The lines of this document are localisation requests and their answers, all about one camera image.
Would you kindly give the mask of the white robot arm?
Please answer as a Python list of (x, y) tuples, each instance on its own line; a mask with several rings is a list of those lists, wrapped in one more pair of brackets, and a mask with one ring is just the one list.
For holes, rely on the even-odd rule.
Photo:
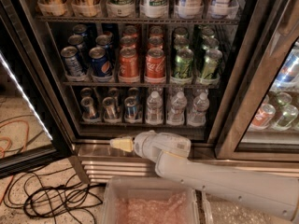
[(295, 177), (190, 161), (191, 140), (174, 133), (143, 132), (134, 138), (114, 138), (110, 145), (153, 161), (155, 173), (162, 178), (299, 224)]

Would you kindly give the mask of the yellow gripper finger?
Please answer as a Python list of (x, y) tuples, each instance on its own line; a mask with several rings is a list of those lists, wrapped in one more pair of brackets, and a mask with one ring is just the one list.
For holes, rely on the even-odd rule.
[(133, 139), (131, 137), (114, 138), (110, 140), (110, 146), (125, 152), (132, 152)]

